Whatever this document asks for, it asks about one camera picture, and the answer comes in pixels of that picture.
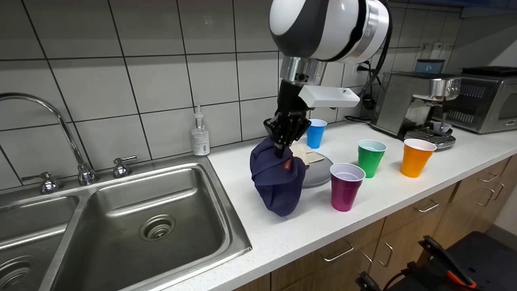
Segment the sink drain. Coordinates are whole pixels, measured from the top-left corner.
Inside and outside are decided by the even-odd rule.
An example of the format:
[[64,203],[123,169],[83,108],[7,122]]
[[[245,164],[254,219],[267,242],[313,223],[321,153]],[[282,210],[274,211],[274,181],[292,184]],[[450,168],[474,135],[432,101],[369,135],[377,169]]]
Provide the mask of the sink drain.
[[15,257],[0,265],[0,291],[10,289],[31,273],[30,257]]
[[141,235],[148,240],[159,240],[165,237],[174,227],[175,227],[175,219],[170,214],[162,213],[149,218],[143,224]]

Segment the coffee machine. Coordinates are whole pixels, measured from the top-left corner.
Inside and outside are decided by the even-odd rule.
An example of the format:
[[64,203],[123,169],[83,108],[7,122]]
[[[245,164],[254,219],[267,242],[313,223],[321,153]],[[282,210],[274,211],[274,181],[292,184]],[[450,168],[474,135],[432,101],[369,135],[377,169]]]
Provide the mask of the coffee machine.
[[400,138],[416,137],[451,148],[455,135],[447,122],[447,105],[461,92],[461,77],[450,74],[393,72],[379,100],[372,127]]

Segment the orange cup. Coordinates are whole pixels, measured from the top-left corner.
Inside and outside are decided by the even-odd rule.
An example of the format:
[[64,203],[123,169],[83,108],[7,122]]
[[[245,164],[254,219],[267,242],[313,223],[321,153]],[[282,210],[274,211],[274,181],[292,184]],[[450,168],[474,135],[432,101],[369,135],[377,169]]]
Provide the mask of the orange cup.
[[430,160],[435,150],[437,145],[429,140],[406,138],[401,172],[409,177],[421,176],[426,163]]

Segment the pink cup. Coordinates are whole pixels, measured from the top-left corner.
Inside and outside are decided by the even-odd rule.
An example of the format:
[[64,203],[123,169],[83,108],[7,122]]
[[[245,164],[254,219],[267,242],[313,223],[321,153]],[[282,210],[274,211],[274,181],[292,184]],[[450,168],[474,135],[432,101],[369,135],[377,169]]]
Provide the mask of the pink cup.
[[332,172],[332,203],[338,211],[353,208],[358,190],[366,179],[366,171],[353,163],[337,163]]

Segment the white countertop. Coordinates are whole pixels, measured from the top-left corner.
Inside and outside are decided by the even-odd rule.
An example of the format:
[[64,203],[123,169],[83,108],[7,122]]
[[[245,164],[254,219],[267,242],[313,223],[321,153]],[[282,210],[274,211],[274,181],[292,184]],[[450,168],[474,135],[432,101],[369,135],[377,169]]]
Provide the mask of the white countertop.
[[413,179],[400,172],[401,140],[367,124],[337,124],[325,130],[319,151],[335,163],[358,161],[358,140],[382,140],[388,148],[377,176],[364,181],[351,211],[332,206],[327,182],[303,190],[298,208],[287,218],[266,208],[251,179],[249,156],[259,140],[216,150],[211,161],[248,231],[253,250],[167,289],[235,289],[517,153],[517,130],[477,135],[456,129],[455,135],[455,147],[437,151],[422,176]]

